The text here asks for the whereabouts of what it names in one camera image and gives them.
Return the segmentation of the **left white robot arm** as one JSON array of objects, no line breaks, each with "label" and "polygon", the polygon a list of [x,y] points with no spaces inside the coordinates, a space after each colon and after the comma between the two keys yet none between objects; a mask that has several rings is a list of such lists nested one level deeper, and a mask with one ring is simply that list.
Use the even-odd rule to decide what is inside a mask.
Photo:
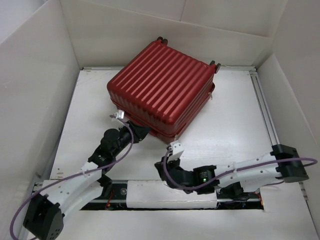
[{"label": "left white robot arm", "polygon": [[130,151],[150,131],[147,126],[124,121],[120,110],[111,117],[123,126],[104,132],[99,146],[80,171],[51,183],[53,190],[49,190],[49,185],[43,187],[29,200],[23,226],[39,240],[55,240],[72,213],[98,197],[107,198],[113,182],[106,174],[120,161],[117,156],[124,149]]}]

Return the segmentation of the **red hard-shell suitcase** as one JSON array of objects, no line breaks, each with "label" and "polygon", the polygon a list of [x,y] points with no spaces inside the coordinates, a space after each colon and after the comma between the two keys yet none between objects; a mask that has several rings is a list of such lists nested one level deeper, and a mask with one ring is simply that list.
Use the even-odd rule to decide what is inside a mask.
[{"label": "red hard-shell suitcase", "polygon": [[221,64],[205,63],[158,37],[106,85],[110,100],[135,124],[165,143],[177,140],[215,89]]}]

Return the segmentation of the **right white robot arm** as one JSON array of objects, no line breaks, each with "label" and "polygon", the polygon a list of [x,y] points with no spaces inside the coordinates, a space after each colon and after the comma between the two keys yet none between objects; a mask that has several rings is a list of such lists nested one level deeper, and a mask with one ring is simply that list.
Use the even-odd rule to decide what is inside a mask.
[{"label": "right white robot arm", "polygon": [[217,189],[231,189],[233,195],[243,197],[264,186],[309,179],[303,159],[294,147],[275,144],[271,148],[271,152],[252,160],[184,170],[180,166],[184,148],[174,141],[167,145],[166,154],[154,166],[168,187],[186,194],[205,195]]}]

